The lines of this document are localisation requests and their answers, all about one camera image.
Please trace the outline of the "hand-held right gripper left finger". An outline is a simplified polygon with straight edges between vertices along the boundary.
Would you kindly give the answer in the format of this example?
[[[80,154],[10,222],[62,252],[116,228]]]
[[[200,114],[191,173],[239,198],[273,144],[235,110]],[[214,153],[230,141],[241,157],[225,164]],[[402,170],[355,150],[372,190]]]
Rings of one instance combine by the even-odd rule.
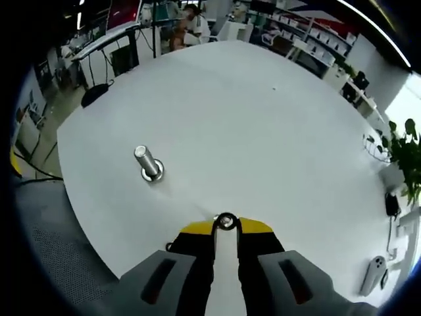
[[[113,314],[204,315],[214,279],[215,240],[213,221],[181,229],[168,251],[156,251],[120,278]]]

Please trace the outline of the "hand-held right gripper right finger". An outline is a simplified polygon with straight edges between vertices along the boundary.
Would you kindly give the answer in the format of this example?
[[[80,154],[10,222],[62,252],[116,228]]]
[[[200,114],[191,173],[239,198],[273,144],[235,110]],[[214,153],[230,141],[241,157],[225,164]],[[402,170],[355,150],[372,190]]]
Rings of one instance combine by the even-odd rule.
[[[238,277],[248,315],[375,315],[334,289],[331,277],[295,250],[284,250],[263,222],[239,218]]]

